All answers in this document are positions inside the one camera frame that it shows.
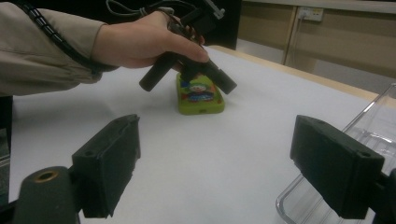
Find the small container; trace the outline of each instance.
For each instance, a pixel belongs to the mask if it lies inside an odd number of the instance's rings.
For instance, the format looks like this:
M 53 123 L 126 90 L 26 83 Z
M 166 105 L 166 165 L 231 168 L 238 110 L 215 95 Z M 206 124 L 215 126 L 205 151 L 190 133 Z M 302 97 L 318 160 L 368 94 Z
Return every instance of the small container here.
M 396 83 L 378 95 L 343 132 L 382 155 L 382 172 L 389 175 L 396 168 Z M 277 197 L 276 210 L 288 224 L 372 224 L 375 216 L 369 209 L 364 220 L 340 218 L 302 175 Z

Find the white table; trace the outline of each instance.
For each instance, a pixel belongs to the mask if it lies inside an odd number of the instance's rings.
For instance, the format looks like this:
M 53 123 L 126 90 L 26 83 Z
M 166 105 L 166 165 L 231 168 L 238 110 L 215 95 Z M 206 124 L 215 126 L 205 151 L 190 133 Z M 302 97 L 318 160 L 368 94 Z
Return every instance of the white table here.
M 216 115 L 177 112 L 174 71 L 151 92 L 138 85 L 148 69 L 121 68 L 94 85 L 15 97 L 10 200 L 26 176 L 70 167 L 71 155 L 111 120 L 137 114 L 142 158 L 114 217 L 81 216 L 82 223 L 282 223 L 276 197 L 299 174 L 289 158 L 296 115 L 343 129 L 370 100 L 284 66 L 208 50 L 238 84 Z

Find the black cable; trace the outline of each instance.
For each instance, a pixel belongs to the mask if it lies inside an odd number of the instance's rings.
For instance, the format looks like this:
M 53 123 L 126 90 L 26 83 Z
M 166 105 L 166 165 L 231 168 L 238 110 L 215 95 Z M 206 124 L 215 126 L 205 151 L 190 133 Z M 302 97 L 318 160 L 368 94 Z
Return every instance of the black cable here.
M 102 72 L 112 71 L 117 68 L 116 66 L 91 61 L 90 59 L 85 58 L 83 55 L 78 53 L 67 43 L 66 40 L 64 40 L 64 38 L 59 33 L 56 32 L 56 30 L 47 22 L 43 15 L 41 15 L 41 13 L 31 4 L 22 0 L 14 0 L 12 3 L 22 9 L 59 49 L 61 49 L 76 63 L 91 69 L 93 75 L 100 75 Z

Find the wall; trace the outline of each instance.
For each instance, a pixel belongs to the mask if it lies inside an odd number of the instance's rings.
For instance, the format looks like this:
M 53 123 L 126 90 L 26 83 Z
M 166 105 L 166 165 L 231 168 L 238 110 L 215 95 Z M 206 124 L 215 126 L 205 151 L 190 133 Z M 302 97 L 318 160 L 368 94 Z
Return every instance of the wall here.
M 302 21 L 298 12 L 243 2 L 238 36 L 282 50 L 287 66 L 368 91 L 396 81 L 395 14 L 325 8 L 322 21 Z

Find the fingers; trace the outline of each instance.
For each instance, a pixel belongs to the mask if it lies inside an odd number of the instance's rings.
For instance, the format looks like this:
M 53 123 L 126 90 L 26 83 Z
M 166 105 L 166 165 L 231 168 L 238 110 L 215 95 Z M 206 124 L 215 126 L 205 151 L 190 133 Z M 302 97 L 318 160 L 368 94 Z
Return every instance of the fingers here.
M 209 56 L 201 46 L 193 43 L 181 35 L 169 32 L 164 41 L 164 50 L 182 54 L 196 62 L 207 63 Z

